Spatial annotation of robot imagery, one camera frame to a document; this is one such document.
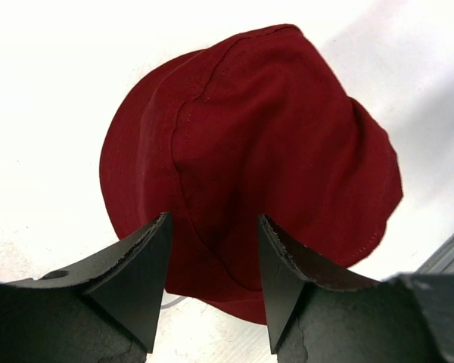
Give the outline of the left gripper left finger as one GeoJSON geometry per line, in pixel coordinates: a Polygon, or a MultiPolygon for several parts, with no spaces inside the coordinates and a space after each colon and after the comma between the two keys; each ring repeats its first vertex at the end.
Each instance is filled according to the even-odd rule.
{"type": "Polygon", "coordinates": [[[0,283],[0,362],[144,362],[173,239],[169,213],[40,279],[0,283]]]}

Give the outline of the dark red cap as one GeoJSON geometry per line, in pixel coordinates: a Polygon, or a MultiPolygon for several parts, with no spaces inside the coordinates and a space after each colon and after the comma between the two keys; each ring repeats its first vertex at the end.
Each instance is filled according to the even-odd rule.
{"type": "Polygon", "coordinates": [[[119,238],[172,216],[167,292],[256,324],[258,216],[348,268],[379,245],[403,196],[386,131],[289,24],[144,76],[110,124],[99,174],[119,238]]]}

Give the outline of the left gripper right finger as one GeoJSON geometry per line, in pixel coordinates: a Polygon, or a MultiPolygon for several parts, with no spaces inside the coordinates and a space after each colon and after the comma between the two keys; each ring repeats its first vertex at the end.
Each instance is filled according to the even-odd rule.
{"type": "Polygon", "coordinates": [[[454,362],[454,274],[376,281],[258,219],[270,349],[279,362],[454,362]]]}

